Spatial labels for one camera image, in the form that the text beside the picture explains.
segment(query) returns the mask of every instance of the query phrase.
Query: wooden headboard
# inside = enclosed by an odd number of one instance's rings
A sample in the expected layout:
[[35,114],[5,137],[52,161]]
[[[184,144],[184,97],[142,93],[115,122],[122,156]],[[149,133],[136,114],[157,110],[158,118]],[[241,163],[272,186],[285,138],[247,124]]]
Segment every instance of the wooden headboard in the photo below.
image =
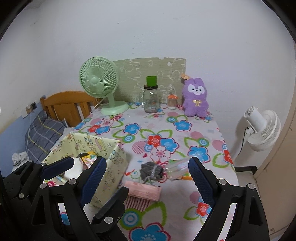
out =
[[86,118],[91,112],[91,104],[96,106],[98,101],[83,91],[65,91],[48,98],[40,98],[42,107],[50,118],[60,121],[65,119],[71,127],[77,126],[82,121],[78,105],[83,117]]

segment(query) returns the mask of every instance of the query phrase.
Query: purple stuffed toy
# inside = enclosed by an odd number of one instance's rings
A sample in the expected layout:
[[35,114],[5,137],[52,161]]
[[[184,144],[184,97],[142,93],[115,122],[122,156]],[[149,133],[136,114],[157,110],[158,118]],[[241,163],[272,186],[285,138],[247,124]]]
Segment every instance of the purple stuffed toy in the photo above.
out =
[[207,102],[207,89],[200,78],[185,80],[182,90],[184,97],[183,107],[186,116],[205,118],[209,104]]

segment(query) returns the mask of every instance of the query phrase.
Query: pink box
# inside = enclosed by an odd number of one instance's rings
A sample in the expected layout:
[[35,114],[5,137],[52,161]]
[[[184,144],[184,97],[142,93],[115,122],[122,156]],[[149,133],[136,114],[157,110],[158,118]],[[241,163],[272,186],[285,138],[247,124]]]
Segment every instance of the pink box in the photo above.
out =
[[126,181],[124,186],[128,188],[128,194],[130,196],[152,201],[159,201],[161,187],[135,183],[132,181]]

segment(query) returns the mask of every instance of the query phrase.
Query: fan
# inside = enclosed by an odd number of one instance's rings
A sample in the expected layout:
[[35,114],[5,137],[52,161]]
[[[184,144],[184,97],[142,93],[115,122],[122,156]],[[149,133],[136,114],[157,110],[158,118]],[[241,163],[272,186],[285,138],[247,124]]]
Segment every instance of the fan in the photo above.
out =
[[250,124],[245,135],[247,141],[254,151],[263,151],[271,147],[281,132],[281,122],[273,110],[265,110],[262,114],[254,106],[249,107],[244,117]]
[[124,101],[114,101],[113,93],[118,85],[116,65],[105,58],[94,57],[87,60],[79,71],[79,81],[82,88],[92,97],[106,98],[109,103],[103,105],[103,115],[117,115],[128,109]]

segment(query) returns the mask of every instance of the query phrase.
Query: yellow bow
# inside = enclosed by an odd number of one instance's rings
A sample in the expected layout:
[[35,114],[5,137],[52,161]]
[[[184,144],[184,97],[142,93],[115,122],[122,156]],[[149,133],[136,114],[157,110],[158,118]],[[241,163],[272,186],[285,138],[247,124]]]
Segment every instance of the yellow bow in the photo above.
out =
[[200,107],[200,104],[202,103],[201,100],[193,100],[192,102],[195,103],[195,106],[198,106],[198,107]]

